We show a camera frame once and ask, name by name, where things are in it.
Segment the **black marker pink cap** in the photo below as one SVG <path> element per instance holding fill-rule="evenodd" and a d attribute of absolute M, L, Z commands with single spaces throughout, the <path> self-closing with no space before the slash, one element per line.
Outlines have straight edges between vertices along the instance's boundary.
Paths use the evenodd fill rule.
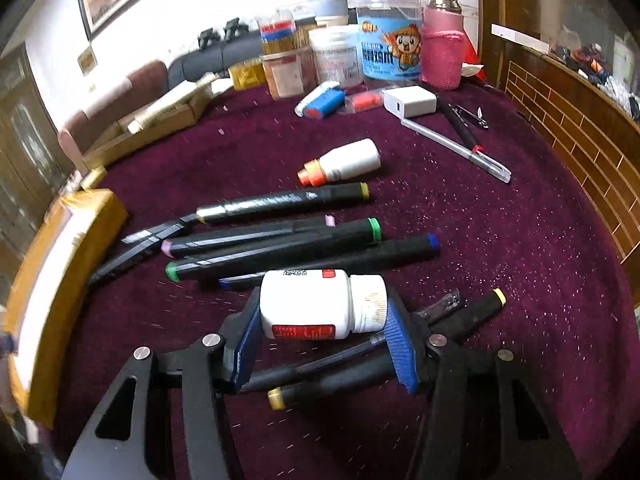
<path fill-rule="evenodd" d="M 238 228 L 201 232 L 182 237 L 171 237 L 160 244 L 160 251 L 169 258 L 180 258 L 210 252 L 220 248 L 268 240 L 268 238 L 314 231 L 319 228 L 334 228 L 334 216 L 325 214 L 308 219 L 286 220 L 239 226 Z"/>

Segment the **white bottle red label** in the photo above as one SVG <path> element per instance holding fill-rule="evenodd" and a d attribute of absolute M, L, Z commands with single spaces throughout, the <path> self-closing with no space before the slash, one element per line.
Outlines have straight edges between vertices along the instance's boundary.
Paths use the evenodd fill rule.
<path fill-rule="evenodd" d="M 343 270 L 269 271 L 260 286 L 262 330 L 270 339 L 337 340 L 376 333 L 387 316 L 379 275 Z"/>

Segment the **black marker blue cap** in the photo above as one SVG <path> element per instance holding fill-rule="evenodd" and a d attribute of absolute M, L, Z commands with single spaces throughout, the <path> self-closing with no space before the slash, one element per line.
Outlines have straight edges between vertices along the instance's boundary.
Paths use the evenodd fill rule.
<path fill-rule="evenodd" d="M 331 252 L 323 258 L 295 256 L 288 265 L 291 270 L 308 269 L 340 269 L 347 274 L 366 274 L 384 271 L 413 263 L 430 261 L 440 256 L 440 243 L 434 234 L 426 233 L 406 238 L 383 240 L 368 248 L 344 252 Z M 200 285 L 209 286 L 213 290 L 249 290 L 253 286 L 262 284 L 262 278 L 267 269 L 255 273 L 227 276 L 226 278 L 202 278 Z"/>

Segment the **black marker green cap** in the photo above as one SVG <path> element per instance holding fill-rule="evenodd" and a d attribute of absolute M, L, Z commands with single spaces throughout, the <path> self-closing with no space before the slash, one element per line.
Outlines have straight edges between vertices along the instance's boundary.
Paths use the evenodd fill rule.
<path fill-rule="evenodd" d="M 326 226 L 171 261 L 165 268 L 165 274 L 175 283 L 228 278 L 282 269 L 293 263 L 369 247 L 381 240 L 382 228 L 378 219 L 360 219 L 334 228 Z"/>

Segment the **black marker yellow cap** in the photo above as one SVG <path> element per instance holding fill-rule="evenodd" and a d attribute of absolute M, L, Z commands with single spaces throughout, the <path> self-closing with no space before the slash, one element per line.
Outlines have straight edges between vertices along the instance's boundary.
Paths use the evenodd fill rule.
<path fill-rule="evenodd" d="M 334 184 L 255 197 L 227 200 L 201 206 L 195 211 L 199 222 L 213 223 L 222 219 L 245 218 L 273 211 L 289 211 L 316 205 L 359 203 L 371 197 L 369 185 L 364 182 Z"/>

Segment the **black gel pen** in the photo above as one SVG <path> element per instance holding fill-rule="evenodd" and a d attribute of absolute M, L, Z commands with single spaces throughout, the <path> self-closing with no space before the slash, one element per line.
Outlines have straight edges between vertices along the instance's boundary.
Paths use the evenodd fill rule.
<path fill-rule="evenodd" d="M 458 310 L 461 307 L 462 299 L 459 289 L 447 292 L 434 304 L 416 311 L 419 318 L 424 318 L 427 322 L 435 323 L 446 315 Z M 300 382 L 307 376 L 318 375 L 331 367 L 347 363 L 348 361 L 365 356 L 378 347 L 385 344 L 385 335 L 381 330 L 374 333 L 359 344 L 343 349 L 339 352 L 325 356 L 324 358 L 310 361 L 303 364 L 284 364 L 277 367 L 260 370 L 250 375 L 250 380 L 241 388 L 242 393 L 257 391 L 267 391 L 282 385 Z"/>

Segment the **thin black pen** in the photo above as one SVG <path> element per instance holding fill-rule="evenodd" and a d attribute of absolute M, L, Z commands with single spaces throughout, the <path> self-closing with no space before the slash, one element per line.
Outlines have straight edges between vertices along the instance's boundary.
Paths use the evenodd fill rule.
<path fill-rule="evenodd" d="M 90 276 L 88 286 L 96 286 L 123 274 L 138 261 L 159 252 L 160 246 L 168 238 L 189 232 L 196 222 L 198 222 L 196 214 L 187 214 L 179 219 L 170 220 L 126 236 L 122 239 L 127 246 L 126 250 L 103 263 Z"/>

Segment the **yellow taped white tray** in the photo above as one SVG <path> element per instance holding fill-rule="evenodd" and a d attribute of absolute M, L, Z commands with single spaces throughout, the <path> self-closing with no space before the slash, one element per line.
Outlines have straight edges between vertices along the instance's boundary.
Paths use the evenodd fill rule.
<path fill-rule="evenodd" d="M 51 429 L 63 361 L 88 288 L 128 217 L 107 188 L 56 200 L 29 245 L 6 304 L 11 392 L 27 418 Z"/>

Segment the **small gold tin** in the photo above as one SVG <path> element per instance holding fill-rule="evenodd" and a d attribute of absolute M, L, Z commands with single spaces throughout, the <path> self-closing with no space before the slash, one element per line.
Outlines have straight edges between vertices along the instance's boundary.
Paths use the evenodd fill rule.
<path fill-rule="evenodd" d="M 99 187 L 106 175 L 107 171 L 104 166 L 93 168 L 82 178 L 80 187 L 84 191 L 94 190 Z"/>

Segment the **white utility knife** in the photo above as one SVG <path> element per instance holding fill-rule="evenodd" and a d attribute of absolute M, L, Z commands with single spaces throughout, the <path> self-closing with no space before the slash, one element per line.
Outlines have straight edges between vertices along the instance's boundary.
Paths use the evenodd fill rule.
<path fill-rule="evenodd" d="M 430 139 L 440 146 L 448 148 L 449 151 L 456 153 L 469 162 L 472 162 L 472 164 L 480 169 L 485 170 L 488 174 L 490 174 L 497 180 L 505 184 L 509 184 L 511 182 L 511 171 L 505 166 L 501 165 L 500 162 L 497 162 L 495 159 L 492 159 L 491 157 L 481 152 L 473 152 L 469 148 L 465 148 L 463 145 L 446 138 L 446 136 L 443 136 L 442 134 L 437 133 L 430 128 L 426 128 L 425 126 L 422 126 L 417 122 L 413 122 L 412 120 L 401 119 L 400 123 L 404 127 L 409 128 L 416 133 L 419 133 L 421 136 L 424 136 L 424 138 Z"/>

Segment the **wooden glass cabinet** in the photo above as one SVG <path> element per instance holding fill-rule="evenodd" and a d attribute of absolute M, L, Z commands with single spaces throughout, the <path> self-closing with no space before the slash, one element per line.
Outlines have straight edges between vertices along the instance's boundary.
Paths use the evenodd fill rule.
<path fill-rule="evenodd" d="M 1 59 L 1 301 L 73 170 L 20 44 Z"/>

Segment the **small bottle orange cap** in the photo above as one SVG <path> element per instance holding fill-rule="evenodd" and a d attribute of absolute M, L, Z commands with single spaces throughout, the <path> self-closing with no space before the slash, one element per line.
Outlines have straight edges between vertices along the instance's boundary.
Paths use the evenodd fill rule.
<path fill-rule="evenodd" d="M 297 177 L 302 185 L 321 186 L 368 174 L 381 165 L 380 153 L 374 142 L 362 139 L 306 162 Z"/>

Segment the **gold foil packet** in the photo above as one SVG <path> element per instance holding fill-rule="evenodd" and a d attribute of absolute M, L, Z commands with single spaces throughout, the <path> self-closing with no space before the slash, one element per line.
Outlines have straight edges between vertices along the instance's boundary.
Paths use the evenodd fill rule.
<path fill-rule="evenodd" d="M 232 65 L 229 76 L 236 91 L 248 90 L 263 86 L 266 75 L 260 58 L 251 58 Z"/>

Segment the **black leather sofa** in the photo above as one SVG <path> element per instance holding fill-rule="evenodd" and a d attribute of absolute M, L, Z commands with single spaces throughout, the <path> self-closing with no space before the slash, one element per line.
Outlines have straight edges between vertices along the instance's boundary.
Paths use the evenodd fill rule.
<path fill-rule="evenodd" d="M 167 71 L 167 87 L 175 88 L 183 81 L 198 81 L 206 73 L 222 73 L 229 67 L 259 58 L 262 40 L 258 30 L 244 32 L 229 41 L 218 41 L 204 50 L 195 50 L 179 56 Z"/>

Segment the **white plastic tub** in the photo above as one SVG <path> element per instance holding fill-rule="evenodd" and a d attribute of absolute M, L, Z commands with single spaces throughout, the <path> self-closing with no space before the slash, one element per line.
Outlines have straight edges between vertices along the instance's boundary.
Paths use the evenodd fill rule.
<path fill-rule="evenodd" d="M 309 32 L 318 82 L 337 81 L 341 89 L 363 83 L 358 26 L 330 26 Z"/>

